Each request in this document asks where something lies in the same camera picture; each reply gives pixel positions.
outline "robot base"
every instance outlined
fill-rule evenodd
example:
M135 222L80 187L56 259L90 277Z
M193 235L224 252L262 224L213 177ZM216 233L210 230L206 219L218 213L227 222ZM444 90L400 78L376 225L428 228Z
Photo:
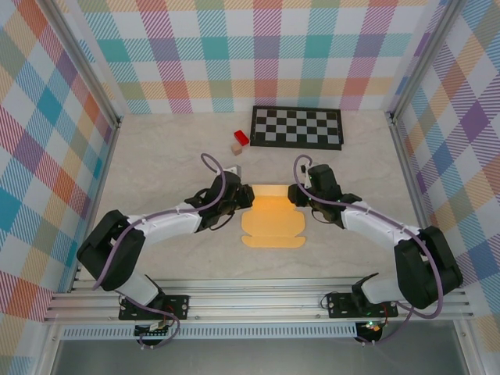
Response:
M327 295L328 316L330 318L395 318L398 308L390 302L382 302L360 309L352 300L351 293L330 293Z
M158 310L175 315L179 320L186 320L189 311L188 295L163 295L162 308ZM120 299L119 320L163 320L163 315L138 308L126 298Z

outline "chessboard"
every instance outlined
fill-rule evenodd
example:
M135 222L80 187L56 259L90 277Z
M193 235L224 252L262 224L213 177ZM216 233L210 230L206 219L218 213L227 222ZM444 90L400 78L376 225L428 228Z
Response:
M338 109L253 107L251 146L341 150L343 143Z

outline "robotic arm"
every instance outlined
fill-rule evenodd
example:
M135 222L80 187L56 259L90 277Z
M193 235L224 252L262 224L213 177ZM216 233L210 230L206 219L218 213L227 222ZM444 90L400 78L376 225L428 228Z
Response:
M407 231L422 240L429 249L444 294L463 282L452 251L439 229L405 226L374 211L357 195L343 194L334 172L326 164L302 166L301 170L305 175L302 186L308 193L325 201L347 205L326 205L313 200L297 184L288 188L288 198L292 203L297 207L311 207L313 211L322 213L328 223L353 230L394 254L393 271L369 275L352 286L351 301L359 313L363 314L374 305L387 301L406 299L412 306L425 309L438 300L437 281L429 261ZM399 224L398 227L405 230L397 229L391 223Z
M297 207L310 207L313 211L322 213L328 223L358 232L393 252L395 256L392 272L369 275L352 286L352 293L346 298L348 307L341 307L342 313L350 309L350 316L368 316L374 308L380 310L380 304L404 299L418 309L425 309L438 300L436 277L429 260L412 236L417 236L429 249L436 263L444 294L463 282L462 274L439 229L404 226L372 210L360 197L343 194L328 165L302 166L302 172L305 176L304 184L300 187L294 184L288 188L288 198L292 203ZM223 173L226 183L222 198L208 209L202 207L213 202L223 188L220 174L211 187L200 190L169 214L146 220L149 216L125 216L118 210L108 212L82 244L77 258L98 279L109 261L113 245L128 228L130 231L116 247L116 253L102 278L101 287L105 291L117 291L150 309L166 311L166 306L169 307L167 302L173 301L169 299L172 296L165 296L151 279L134 270L138 257L143 248L179 234L197 233L211 228L222 216L231 216L238 209L251 207L253 191L248 185L241 184L239 168L230 168ZM305 192L324 202L335 201L344 205L324 204L311 199ZM183 213L184 209L200 210ZM133 229L130 228L138 220L142 220L142 223L139 221ZM143 319L136 319L153 320L156 317L157 314L146 313L142 316Z
M102 218L77 252L77 258L97 280L105 268L109 254L118 237L132 223L143 219L123 238L101 282L105 291L117 291L151 309L164 310L166 296L151 279L136 271L135 265L143 248L180 234L191 234L216 225L225 215L252 206L252 188L241 184L238 166L224 170L226 183L222 198L209 209L193 213L183 211L201 208L213 202L223 188L220 174L212 186L200 190L171 210L172 213L153 219L146 216L125 216L110 211Z

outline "colorful checkered wall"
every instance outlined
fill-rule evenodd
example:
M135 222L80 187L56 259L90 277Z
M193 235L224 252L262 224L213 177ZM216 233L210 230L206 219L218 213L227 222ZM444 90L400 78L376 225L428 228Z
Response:
M500 373L500 0L469 0L400 130Z
M392 99L391 104L389 105L389 108L387 109L388 112L393 113L396 105L398 104L399 98L401 98L401 94L403 90L406 87L406 84L408 83L409 78L412 76L413 72L415 71L415 68L418 66L420 62L420 58L422 57L423 52L425 51L425 48L429 44L430 41L430 36L436 29L436 26L439 24L441 21L441 18L443 16L443 13L446 10L446 6L449 4L450 0L440 0L439 5L437 6L436 10L434 11L434 14L432 18L430 19L429 24L427 25L427 29L425 30L425 33L423 33L422 39L420 40L420 43L418 47L415 49L415 52L413 53L413 56L410 60L410 63L408 67L406 68L405 75L401 79L398 85L398 89L396 90L396 93Z
M133 113L191 113L254 104L380 109L431 2L77 3L117 83L114 96Z
M1 375L35 363L32 344L83 239L111 133L35 0L1 0Z
M87 61L91 65L95 77L99 80L99 82L101 82L102 88L104 88L105 93L108 95L108 99L111 102L111 105L114 108L115 112L119 116L124 115L125 108L122 109L117 103L116 97L113 94L111 88L109 87L109 83L106 81L104 74L102 73L102 69L97 64L94 54L91 52L87 44L87 41L85 40L80 28L77 26L77 22L73 14L70 12L70 10L66 5L66 0L55 0L55 3L59 7L59 10L63 14L64 18L66 19L66 23L68 27L71 29L73 36L78 40L82 52L85 54L85 57L87 57Z

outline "small cube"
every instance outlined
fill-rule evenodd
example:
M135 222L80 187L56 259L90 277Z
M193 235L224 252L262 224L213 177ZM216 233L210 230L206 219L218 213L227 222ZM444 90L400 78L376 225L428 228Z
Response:
M241 145L239 143L234 143L232 146L231 146L231 151L233 152L233 154L235 155L240 155L242 152L243 152L243 148L241 147Z
M248 137L241 130L235 131L234 137L237 139L238 142L240 142L240 145L242 146L246 146L250 142Z

